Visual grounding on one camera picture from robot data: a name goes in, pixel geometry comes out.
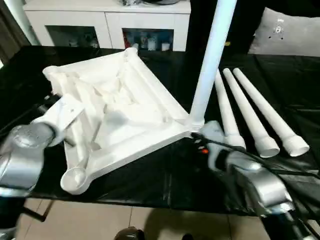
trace white pipe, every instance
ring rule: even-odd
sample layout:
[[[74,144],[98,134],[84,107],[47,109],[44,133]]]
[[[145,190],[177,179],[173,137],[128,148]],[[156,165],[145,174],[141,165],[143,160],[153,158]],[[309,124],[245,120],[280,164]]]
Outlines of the white pipe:
[[[245,140],[242,136],[240,136],[236,119],[234,113],[232,112],[228,95],[219,70],[216,71],[214,85],[219,102],[219,108],[225,134],[225,142],[229,145],[246,149]]]
[[[249,79],[241,72],[239,68],[233,70],[234,75],[239,80],[243,88],[252,98],[253,102],[262,112],[266,120],[273,127],[276,134],[282,140],[283,147],[291,157],[300,156],[306,153],[310,147],[305,140],[295,134],[295,132],[288,126],[276,110],[268,103],[262,94],[255,88]]]
[[[254,145],[259,152],[260,157],[270,158],[277,155],[280,152],[276,141],[270,137],[259,120],[254,109],[251,107],[245,94],[242,92],[240,86],[238,85],[235,77],[232,75],[228,68],[223,70],[223,74],[230,86],[232,94],[238,104],[243,118],[248,125],[248,128],[254,138]]]
[[[207,105],[236,3],[237,0],[218,0],[216,4],[210,35],[188,119],[192,132],[198,132],[205,123]]]

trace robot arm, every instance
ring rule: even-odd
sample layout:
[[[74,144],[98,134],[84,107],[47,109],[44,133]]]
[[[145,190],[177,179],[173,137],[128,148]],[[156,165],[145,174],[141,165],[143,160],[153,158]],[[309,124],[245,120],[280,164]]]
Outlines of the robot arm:
[[[200,134],[207,140],[224,142],[224,134],[217,121],[205,124]],[[209,168],[235,179],[256,215],[260,217],[271,239],[314,239],[304,224],[297,221],[293,200],[284,182],[277,175],[248,154],[230,151],[230,148],[213,142],[208,142],[207,148]],[[225,150],[228,150],[228,154],[224,154],[225,157],[221,158],[219,154]]]

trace tiled floor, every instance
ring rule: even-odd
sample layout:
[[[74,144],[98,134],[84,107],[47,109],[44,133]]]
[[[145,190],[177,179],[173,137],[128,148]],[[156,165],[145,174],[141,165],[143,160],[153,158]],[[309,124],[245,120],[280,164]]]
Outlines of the tiled floor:
[[[29,199],[27,207],[43,214],[48,200]],[[144,207],[54,202],[45,222],[20,219],[18,240],[112,240],[118,231],[135,226],[146,240],[269,240],[256,217],[209,214]]]

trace black table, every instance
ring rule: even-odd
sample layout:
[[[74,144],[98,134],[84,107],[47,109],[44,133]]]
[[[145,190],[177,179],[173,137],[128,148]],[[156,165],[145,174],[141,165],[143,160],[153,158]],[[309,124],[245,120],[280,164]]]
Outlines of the black table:
[[[0,70],[0,137],[18,124],[27,124],[39,113],[28,110],[51,91],[42,70],[118,52],[115,49],[24,47]],[[140,52],[145,64],[163,85],[189,111],[196,89],[202,56],[192,52]],[[295,163],[305,171],[318,172],[320,164],[320,58],[272,55],[224,55],[220,69],[238,67],[261,91],[311,150],[290,158],[286,151],[267,161],[277,163],[280,174],[303,189],[311,198],[320,199],[319,186],[311,177],[286,166]],[[256,154],[253,138],[226,84],[239,130],[247,150]],[[281,141],[255,108],[269,134]],[[216,93],[213,90],[205,119],[221,123]],[[206,168],[206,162],[190,139],[182,139],[144,156],[92,182],[82,195],[73,196],[60,187],[66,160],[61,146],[45,151],[45,163],[32,197],[62,201],[106,203],[208,213],[253,214],[250,206],[229,201],[224,185]]]

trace gray cushion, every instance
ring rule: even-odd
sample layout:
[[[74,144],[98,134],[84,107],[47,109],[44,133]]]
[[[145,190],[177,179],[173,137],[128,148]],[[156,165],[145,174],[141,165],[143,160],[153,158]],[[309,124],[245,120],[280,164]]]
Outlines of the gray cushion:
[[[289,16],[266,7],[249,53],[320,57],[320,17]]]

